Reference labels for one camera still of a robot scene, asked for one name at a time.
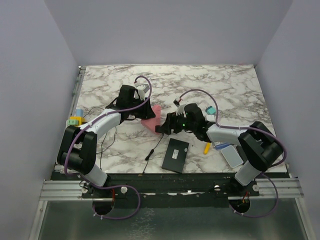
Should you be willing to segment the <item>pink power strip socket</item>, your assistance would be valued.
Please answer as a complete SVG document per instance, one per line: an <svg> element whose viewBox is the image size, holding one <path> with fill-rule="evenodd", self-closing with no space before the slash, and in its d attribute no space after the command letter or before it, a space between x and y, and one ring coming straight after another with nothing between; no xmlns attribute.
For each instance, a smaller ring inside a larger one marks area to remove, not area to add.
<svg viewBox="0 0 320 240"><path fill-rule="evenodd" d="M140 121L141 125L144 126L147 130L155 135L159 135L160 133L156 132L156 126L161 125L161 111L162 107L159 104L156 104L152 107L152 111L155 113L154 118L150 119L142 119Z"/></svg>

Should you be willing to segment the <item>black adapter with cord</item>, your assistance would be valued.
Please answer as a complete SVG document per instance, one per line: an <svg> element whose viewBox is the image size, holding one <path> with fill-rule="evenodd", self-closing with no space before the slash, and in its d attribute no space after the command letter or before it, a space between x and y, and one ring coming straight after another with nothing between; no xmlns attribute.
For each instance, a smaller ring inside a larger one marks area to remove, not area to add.
<svg viewBox="0 0 320 240"><path fill-rule="evenodd" d="M173 131L168 127L156 125L155 132L161 134L161 137L144 158L145 166L142 170L143 174L146 173L147 167L150 165L151 160L156 160L160 163L161 159L161 163L163 162L170 141L170 136Z"/></svg>

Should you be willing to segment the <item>white usb charger plug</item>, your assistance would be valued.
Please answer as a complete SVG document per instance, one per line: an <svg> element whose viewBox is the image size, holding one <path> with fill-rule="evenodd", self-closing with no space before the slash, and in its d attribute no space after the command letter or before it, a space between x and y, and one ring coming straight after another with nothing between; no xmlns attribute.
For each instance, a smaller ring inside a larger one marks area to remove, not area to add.
<svg viewBox="0 0 320 240"><path fill-rule="evenodd" d="M208 114L205 116L206 120L209 122L215 122L216 121L216 116L213 114Z"/></svg>

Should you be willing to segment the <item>teal usb charger plug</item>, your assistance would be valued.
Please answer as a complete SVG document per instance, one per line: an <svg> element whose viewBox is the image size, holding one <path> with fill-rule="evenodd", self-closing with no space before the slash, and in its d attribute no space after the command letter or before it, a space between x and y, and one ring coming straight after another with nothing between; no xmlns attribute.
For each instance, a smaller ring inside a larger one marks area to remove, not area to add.
<svg viewBox="0 0 320 240"><path fill-rule="evenodd" d="M217 110L215 107L213 106L209 106L205 109L205 112L208 114L208 115L215 115Z"/></svg>

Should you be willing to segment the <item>yellow plug adapter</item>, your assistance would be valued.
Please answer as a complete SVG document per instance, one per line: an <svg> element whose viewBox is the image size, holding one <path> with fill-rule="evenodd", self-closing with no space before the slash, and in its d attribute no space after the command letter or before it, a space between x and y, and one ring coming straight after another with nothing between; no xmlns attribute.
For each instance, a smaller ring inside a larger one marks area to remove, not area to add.
<svg viewBox="0 0 320 240"><path fill-rule="evenodd" d="M85 122L85 118L81 116L71 116L67 121L66 124L68 126L80 126Z"/></svg>

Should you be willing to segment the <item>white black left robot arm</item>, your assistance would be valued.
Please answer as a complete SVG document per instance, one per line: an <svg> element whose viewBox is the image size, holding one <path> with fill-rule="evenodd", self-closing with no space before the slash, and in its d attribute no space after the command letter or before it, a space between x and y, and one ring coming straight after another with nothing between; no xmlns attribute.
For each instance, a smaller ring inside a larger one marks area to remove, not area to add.
<svg viewBox="0 0 320 240"><path fill-rule="evenodd" d="M97 196L106 197L111 190L110 177L96 164L97 142L130 116L141 120L155 118L150 98L146 96L151 92L147 84L122 85L118 97L100 115L80 126L68 126L57 155L57 163L64 166L65 175L71 176L68 171L75 171L93 184Z"/></svg>

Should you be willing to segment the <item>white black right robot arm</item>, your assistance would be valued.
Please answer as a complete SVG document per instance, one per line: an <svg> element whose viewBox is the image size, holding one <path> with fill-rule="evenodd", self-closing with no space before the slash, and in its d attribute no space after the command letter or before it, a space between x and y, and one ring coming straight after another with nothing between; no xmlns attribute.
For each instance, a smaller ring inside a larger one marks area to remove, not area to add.
<svg viewBox="0 0 320 240"><path fill-rule="evenodd" d="M280 156L287 156L284 145L262 122L255 121L249 126L220 125L215 120L205 118L195 103L180 106L176 112L168 113L164 123L157 125L155 131L165 135L186 131L203 142L241 146L247 161L229 184L230 191L236 196L246 192L248 184L258 175L274 167Z"/></svg>

